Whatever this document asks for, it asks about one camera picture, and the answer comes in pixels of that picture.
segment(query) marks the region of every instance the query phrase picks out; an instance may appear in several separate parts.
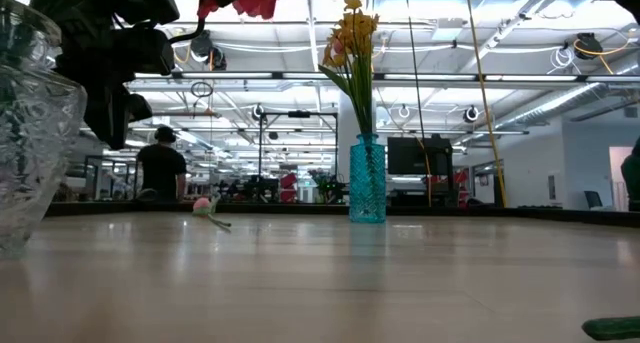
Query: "potted plant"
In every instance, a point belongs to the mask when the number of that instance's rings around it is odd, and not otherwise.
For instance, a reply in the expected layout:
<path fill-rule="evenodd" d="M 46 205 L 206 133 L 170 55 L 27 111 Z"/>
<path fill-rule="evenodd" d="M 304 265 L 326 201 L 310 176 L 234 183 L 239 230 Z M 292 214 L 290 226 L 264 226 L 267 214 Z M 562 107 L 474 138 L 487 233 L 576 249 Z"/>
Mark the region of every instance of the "potted plant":
<path fill-rule="evenodd" d="M 362 12 L 360 0 L 344 0 L 343 19 L 332 29 L 318 68 L 351 100 L 360 127 L 360 143 L 351 147 L 349 217 L 353 222 L 386 220 L 386 172 L 384 146 L 374 133 L 371 68 L 373 33 L 378 15 Z"/>

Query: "table surface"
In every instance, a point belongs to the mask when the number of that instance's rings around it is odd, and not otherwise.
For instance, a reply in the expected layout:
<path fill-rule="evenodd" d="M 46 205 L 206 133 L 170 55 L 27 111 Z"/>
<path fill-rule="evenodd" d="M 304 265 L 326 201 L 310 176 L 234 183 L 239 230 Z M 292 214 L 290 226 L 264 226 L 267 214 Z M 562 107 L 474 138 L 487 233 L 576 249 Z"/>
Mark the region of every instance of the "table surface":
<path fill-rule="evenodd" d="M 0 262 L 0 342 L 590 342 L 640 315 L 640 230 L 180 213 L 45 220 Z"/>

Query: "glass vase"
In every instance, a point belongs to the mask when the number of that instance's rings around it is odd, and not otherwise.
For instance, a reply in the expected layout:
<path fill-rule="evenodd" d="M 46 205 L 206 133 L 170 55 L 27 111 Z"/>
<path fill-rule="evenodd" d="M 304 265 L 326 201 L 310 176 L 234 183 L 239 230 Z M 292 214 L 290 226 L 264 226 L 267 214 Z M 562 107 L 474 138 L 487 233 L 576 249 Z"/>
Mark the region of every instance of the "glass vase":
<path fill-rule="evenodd" d="M 387 183 L 384 146 L 377 134 L 358 135 L 351 147 L 349 218 L 354 223 L 384 223 L 387 219 Z"/>
<path fill-rule="evenodd" d="M 56 24 L 0 0 L 0 259 L 20 257 L 64 175 L 86 93 L 47 66 Z"/>

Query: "blue glass vase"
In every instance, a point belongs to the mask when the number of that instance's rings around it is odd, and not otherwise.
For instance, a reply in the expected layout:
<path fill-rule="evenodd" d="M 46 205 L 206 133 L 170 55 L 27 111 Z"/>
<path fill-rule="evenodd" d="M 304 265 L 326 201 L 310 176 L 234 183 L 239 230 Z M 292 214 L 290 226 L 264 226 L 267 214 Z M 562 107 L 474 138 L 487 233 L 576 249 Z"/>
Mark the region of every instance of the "blue glass vase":
<path fill-rule="evenodd" d="M 349 218 L 354 223 L 384 223 L 387 219 L 387 183 L 384 146 L 377 134 L 358 135 L 351 147 Z"/>

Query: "black cap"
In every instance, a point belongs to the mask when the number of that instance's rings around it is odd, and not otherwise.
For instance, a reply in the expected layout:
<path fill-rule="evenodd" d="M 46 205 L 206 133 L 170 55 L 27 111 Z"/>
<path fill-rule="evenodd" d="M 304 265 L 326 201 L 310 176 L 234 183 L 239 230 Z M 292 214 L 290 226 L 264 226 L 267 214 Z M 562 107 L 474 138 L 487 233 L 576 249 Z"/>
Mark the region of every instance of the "black cap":
<path fill-rule="evenodd" d="M 174 143 L 176 141 L 176 134 L 170 127 L 160 127 L 156 130 L 156 139 L 158 142 Z"/>

